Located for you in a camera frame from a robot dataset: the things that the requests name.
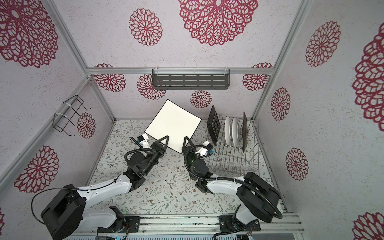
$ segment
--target metal wire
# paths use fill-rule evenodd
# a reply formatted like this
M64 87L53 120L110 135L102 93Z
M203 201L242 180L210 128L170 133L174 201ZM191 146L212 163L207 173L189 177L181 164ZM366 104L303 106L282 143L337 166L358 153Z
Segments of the metal wire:
M230 145L225 142L224 135L224 122L227 116L219 115L220 130L217 144L213 151L215 152L210 157L206 158L205 161L210 169L218 170L222 172L228 172L233 174L245 175L247 172L257 172L259 169L258 157L258 143L256 140L255 129L253 129L253 120L248 119L248 141L246 144L246 151L243 152L242 134L240 133L240 143L238 146L234 146L233 141ZM237 118L242 129L243 121L242 118ZM210 140L209 133L207 134L207 140Z

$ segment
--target white square board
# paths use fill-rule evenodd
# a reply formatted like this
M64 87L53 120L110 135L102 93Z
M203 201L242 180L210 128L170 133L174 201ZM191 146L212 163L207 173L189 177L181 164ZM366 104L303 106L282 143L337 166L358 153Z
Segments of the white square board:
M145 130L145 133L156 140L168 135L168 147L181 153L184 137L192 138L200 121L201 118L167 100Z

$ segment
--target black wire rack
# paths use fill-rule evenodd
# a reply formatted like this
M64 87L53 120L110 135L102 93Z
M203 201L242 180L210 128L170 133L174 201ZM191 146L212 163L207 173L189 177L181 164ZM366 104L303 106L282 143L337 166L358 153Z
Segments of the black wire rack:
M205 159L207 166L210 169L216 170L215 173L223 174L224 172L232 173L236 175L245 175L247 172L254 172L260 175L259 166L259 153L260 148L258 144L257 135L255 134L255 127L257 127L257 121L247 119L247 142L245 152L243 152L242 134L239 132L239 144L235 146L233 141L228 145L225 141L224 123L227 116L219 115L219 121L221 124L217 145L213 149L215 152L213 155ZM243 119L237 118L239 122L239 129L242 129ZM211 140L210 135L207 135L207 140Z
M73 106L73 104L75 104L76 101L78 101L78 102L80 103L80 105L79 105L76 109L74 109L72 106ZM72 114L72 116L71 116L70 118L68 118L68 116L65 115L65 113L55 113L55 114L53 115L52 126L53 126L57 131L59 131L59 132L65 132L68 136L74 137L74 135L70 135L70 134L67 133L67 131L65 131L64 129L66 128L66 126L68 125L68 123L71 123L73 126L77 127L77 125L75 125L75 124L72 122L72 118L73 118L73 116L76 115L76 114L80 117L80 114L77 112L77 111L80 109L80 107L83 107L83 108L86 109L86 110L91 109L91 108L86 108L86 107L83 105L83 103L84 103L84 100L83 100L79 95L74 95L73 97L70 97L69 99L65 100L65 101L63 102L63 104L68 105L68 106L69 106L68 110L71 108L71 109L74 111L74 113ZM60 122L60 120L61 120L63 117L66 118L66 119L68 120L68 122L65 124L64 127L60 127L60 126L58 125L58 123Z

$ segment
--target red doily pattern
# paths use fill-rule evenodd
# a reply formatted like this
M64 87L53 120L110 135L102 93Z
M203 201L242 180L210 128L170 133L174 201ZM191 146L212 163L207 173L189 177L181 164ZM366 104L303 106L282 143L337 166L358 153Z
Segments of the red doily pattern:
M198 90L191 95L191 103L197 108L205 108L212 102L212 95L208 91Z
M321 25L308 43L305 57L308 65L317 67L328 61L340 41L340 26L330 21Z
M384 239L384 216L379 212L375 214L366 212L364 215L359 215L353 224L354 240Z
M0 51L23 67L49 65L56 57L58 35L38 0L0 1Z
M1 207L0 207L0 236L1 236L1 231L3 230L4 225L5 225L4 214L1 212Z
M137 9L129 19L129 29L133 37L144 46L153 46L163 35L161 23L156 15L148 9Z
M258 7L257 0L179 0L184 28L200 43L223 45L244 32Z
M364 118L378 123L380 131L384 131L384 23L364 47L364 56L355 71L355 103L364 110Z
M95 119L90 113L82 113L77 121L77 130L83 138L90 138L95 133Z
M270 63L259 63L253 66L253 68L272 68ZM251 91L257 91L263 89L265 82L268 80L267 74L246 74L243 76L243 85L246 89Z
M287 89L277 89L271 101L271 113L276 121L281 121L287 116L290 103L291 100Z
M113 68L109 64L97 64L96 68ZM110 92L120 92L125 88L125 78L123 74L94 74L93 77L98 85Z
M308 174L307 157L300 149L292 148L289 150L285 164L289 174L296 180L303 180Z
M21 192L37 193L50 185L58 169L57 153L49 146L43 146L13 185Z
M156 90L153 88L151 74L140 76L136 85L141 95L152 100L162 98L167 92L166 90Z

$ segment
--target dish rack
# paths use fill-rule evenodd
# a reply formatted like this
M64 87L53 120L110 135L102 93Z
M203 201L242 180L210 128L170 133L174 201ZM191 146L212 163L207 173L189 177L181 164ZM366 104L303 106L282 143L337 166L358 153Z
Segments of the dish rack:
M260 175L259 154L261 154L261 152L258 139L255 134L256 128L258 128L258 122L247 119L248 139L245 152L243 152L243 137L241 131L243 126L243 119L237 118L240 126L240 132L238 133L239 144L238 146L234 146L233 141L231 142L231 145L228 145L225 142L224 122L226 117L227 116L224 115L218 116L220 121L220 130L217 144L213 149L214 154L205 159L207 166L212 169L211 172L216 173L217 175L233 177L238 175L246 175L247 172L255 172ZM212 142L209 133L207 134L207 140Z

